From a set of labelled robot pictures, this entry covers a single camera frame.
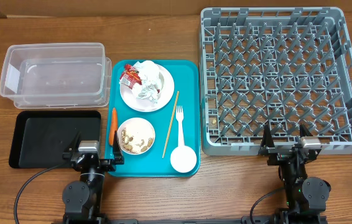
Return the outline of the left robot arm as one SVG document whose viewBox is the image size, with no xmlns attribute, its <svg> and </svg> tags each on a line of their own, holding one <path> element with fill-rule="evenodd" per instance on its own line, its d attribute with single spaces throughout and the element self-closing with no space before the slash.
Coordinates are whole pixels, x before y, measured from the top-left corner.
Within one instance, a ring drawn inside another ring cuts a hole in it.
<svg viewBox="0 0 352 224">
<path fill-rule="evenodd" d="M 80 173 L 80 179 L 70 182 L 62 192 L 65 204 L 63 223 L 110 223 L 101 212 L 105 173 L 115 171 L 117 165 L 124 164 L 118 139 L 113 141 L 112 159 L 100 158 L 98 141 L 83 141 L 77 133 L 63 152 L 63 160 Z"/>
</svg>

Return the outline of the red snack wrapper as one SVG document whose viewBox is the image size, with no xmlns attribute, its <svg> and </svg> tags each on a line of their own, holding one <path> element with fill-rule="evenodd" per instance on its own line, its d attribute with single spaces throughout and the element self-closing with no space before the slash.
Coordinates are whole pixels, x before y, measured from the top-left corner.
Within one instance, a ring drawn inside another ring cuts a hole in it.
<svg viewBox="0 0 352 224">
<path fill-rule="evenodd" d="M 119 83 L 133 89 L 134 85 L 142 85 L 139 71 L 130 64 L 124 66 L 124 70 L 119 78 Z"/>
</svg>

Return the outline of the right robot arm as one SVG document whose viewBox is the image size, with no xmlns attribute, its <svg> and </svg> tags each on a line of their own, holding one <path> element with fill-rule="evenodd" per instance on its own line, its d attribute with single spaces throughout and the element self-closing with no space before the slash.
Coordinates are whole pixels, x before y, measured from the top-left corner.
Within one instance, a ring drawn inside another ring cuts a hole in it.
<svg viewBox="0 0 352 224">
<path fill-rule="evenodd" d="M 259 155 L 267 156 L 269 166 L 278 167 L 281 188 L 259 198 L 251 207 L 249 219 L 254 223 L 253 210 L 263 199 L 284 191 L 286 208 L 262 220 L 265 223 L 326 223 L 327 218 L 320 214 L 326 210 L 331 185 L 318 177 L 307 175 L 305 164 L 315 161 L 322 150 L 319 138 L 313 136 L 305 125 L 300 125 L 300 139 L 290 148 L 277 148 L 269 124 L 264 127 Z"/>
</svg>

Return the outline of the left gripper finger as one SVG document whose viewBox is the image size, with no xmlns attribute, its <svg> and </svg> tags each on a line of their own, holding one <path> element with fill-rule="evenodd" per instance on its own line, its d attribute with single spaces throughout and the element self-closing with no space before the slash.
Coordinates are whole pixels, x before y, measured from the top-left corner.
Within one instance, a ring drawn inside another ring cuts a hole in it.
<svg viewBox="0 0 352 224">
<path fill-rule="evenodd" d="M 123 155 L 121 149 L 119 147 L 119 143 L 117 139 L 113 140 L 113 157 L 114 159 L 122 159 Z"/>
<path fill-rule="evenodd" d="M 68 146 L 67 152 L 76 151 L 78 149 L 80 141 L 81 141 L 81 132 L 77 132 L 75 137 L 72 139 L 70 145 Z"/>
</svg>

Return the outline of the white bowl with food scraps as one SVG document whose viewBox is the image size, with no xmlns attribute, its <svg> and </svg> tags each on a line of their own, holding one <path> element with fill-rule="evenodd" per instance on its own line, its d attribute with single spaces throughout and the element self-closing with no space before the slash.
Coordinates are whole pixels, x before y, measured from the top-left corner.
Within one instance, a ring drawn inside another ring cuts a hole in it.
<svg viewBox="0 0 352 224">
<path fill-rule="evenodd" d="M 121 150 L 132 156 L 147 153 L 155 141 L 155 129 L 144 118 L 124 121 L 118 128 L 117 135 Z"/>
</svg>

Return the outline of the white napkin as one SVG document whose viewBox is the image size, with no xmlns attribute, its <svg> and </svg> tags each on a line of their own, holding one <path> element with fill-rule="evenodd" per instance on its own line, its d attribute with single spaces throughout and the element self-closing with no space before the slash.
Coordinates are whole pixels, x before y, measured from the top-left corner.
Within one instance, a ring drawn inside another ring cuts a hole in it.
<svg viewBox="0 0 352 224">
<path fill-rule="evenodd" d="M 138 71 L 141 84 L 136 83 L 132 93 L 137 99 L 149 100 L 157 103 L 158 94 L 162 88 L 162 81 L 159 78 L 159 67 L 151 60 L 136 62 L 133 67 Z"/>
</svg>

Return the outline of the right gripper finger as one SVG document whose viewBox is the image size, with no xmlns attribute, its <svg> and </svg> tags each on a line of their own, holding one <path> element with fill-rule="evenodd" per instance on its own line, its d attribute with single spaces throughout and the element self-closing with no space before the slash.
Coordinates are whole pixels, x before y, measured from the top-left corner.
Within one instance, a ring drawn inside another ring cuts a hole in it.
<svg viewBox="0 0 352 224">
<path fill-rule="evenodd" d="M 263 137 L 261 141 L 261 147 L 268 147 L 268 148 L 274 148 L 274 141 L 272 138 L 271 130 L 269 127 L 269 124 L 266 123 L 264 126 L 264 132 L 263 132 Z"/>
<path fill-rule="evenodd" d="M 308 128 L 306 127 L 306 125 L 304 124 L 300 124 L 300 137 L 307 137 L 307 136 L 312 136 L 312 133 L 308 130 Z"/>
</svg>

